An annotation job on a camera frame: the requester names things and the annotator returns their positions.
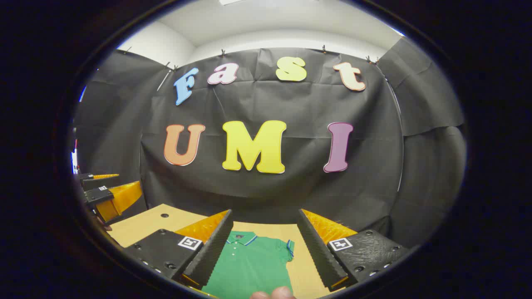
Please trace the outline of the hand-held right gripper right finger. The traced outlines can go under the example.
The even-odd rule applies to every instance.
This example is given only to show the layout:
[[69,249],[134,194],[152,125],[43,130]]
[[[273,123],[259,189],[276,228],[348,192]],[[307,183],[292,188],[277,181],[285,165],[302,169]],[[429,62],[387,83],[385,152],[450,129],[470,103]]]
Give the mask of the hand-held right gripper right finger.
[[372,280],[411,252],[376,230],[356,232],[305,209],[298,213],[298,229],[329,291]]

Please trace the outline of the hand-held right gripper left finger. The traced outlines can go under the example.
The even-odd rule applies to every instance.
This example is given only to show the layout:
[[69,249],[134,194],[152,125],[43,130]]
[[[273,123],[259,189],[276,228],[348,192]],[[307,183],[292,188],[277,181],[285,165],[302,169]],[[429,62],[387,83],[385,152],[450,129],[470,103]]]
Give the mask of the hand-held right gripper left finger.
[[160,276],[199,291],[207,285],[233,224],[229,209],[177,231],[158,229],[124,252]]

